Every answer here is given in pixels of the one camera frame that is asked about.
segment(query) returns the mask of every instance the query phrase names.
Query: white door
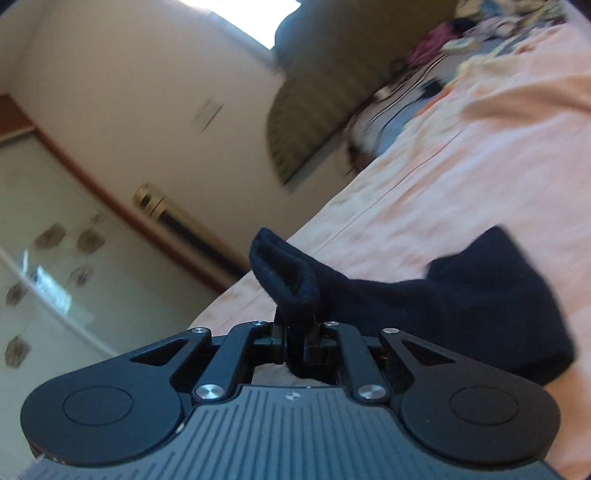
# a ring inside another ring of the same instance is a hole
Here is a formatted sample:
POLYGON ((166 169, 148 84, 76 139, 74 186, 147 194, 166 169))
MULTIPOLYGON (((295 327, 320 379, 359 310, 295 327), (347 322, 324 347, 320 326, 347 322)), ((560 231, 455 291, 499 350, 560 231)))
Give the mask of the white door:
MULTIPOLYGON (((0 249, 61 315, 118 353, 186 329, 217 296, 89 194, 34 136, 0 145, 0 249), (36 245, 55 224, 65 232, 59 244, 36 245), (80 247, 88 231, 104 241, 92 254, 80 247)), ((18 279, 0 270, 0 349, 21 331, 31 348, 19 368, 0 359, 0 476, 11 478, 32 460, 18 426, 28 393, 106 356, 32 294, 6 305, 18 279)))

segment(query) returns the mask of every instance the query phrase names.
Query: logo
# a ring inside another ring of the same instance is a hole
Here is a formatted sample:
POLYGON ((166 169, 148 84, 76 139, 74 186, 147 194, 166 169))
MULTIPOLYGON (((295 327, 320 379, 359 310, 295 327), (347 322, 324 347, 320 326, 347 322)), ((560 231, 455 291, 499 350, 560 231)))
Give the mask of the logo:
POLYGON ((301 398, 301 395, 298 392, 291 392, 291 393, 288 393, 287 395, 285 395, 285 397, 287 400, 296 401, 301 398))

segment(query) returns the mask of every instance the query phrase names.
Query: wooden door frame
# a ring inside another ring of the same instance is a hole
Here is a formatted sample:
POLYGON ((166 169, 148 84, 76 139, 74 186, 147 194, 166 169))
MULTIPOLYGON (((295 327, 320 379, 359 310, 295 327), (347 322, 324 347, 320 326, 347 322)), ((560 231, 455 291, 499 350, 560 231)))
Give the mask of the wooden door frame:
POLYGON ((197 255, 163 228, 153 225, 123 204, 78 162, 74 161, 46 132, 38 127, 10 95, 0 96, 0 142, 24 134, 33 134, 55 156, 56 160, 84 187, 104 203, 130 228, 140 234, 174 263, 217 293, 223 293, 235 281, 230 275, 213 265, 207 258, 197 255))

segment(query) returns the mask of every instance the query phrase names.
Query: ceiling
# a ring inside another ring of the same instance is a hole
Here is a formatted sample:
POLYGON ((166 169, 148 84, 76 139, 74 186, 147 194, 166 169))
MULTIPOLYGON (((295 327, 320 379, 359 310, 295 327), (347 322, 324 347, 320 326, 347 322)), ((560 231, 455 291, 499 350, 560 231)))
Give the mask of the ceiling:
POLYGON ((0 17, 0 95, 9 91, 22 56, 53 0, 18 0, 0 17))

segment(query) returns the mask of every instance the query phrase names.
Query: bed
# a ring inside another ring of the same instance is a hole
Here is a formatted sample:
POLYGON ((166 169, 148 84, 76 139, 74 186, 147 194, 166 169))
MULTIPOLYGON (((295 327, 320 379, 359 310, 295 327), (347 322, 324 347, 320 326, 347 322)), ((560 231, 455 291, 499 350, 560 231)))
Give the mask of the bed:
POLYGON ((507 55, 527 35, 524 32, 509 39, 490 38, 467 53, 441 53, 426 65, 403 75, 391 86, 392 93, 386 99, 371 103, 355 115, 347 132, 349 142, 370 158, 383 154, 396 141, 406 123, 431 101, 421 98, 421 86, 425 82, 437 79, 446 85, 456 77, 457 68, 464 61, 474 55, 507 55))
MULTIPOLYGON (((465 62, 449 95, 290 239, 351 278, 393 282, 504 225, 576 341, 576 363, 547 386, 562 412, 548 461, 568 480, 591 473, 589 152, 591 47, 569 25, 534 31, 509 55, 465 62)), ((223 335, 274 309, 249 273, 193 326, 223 335)))

